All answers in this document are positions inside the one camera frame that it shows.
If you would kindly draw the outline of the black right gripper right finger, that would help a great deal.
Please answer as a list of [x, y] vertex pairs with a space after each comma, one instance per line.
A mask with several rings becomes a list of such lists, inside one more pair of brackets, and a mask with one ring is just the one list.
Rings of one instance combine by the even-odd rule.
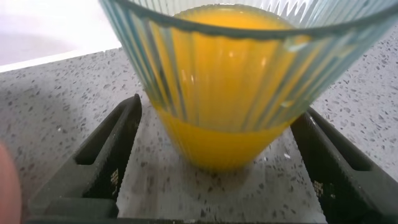
[[328, 223], [397, 224], [397, 181], [312, 108], [290, 128]]

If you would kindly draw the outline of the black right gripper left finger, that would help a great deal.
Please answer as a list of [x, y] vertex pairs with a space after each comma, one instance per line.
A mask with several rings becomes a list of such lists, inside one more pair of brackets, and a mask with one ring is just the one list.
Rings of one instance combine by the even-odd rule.
[[30, 199], [30, 214], [116, 217], [116, 201], [141, 117], [139, 95], [120, 102]]

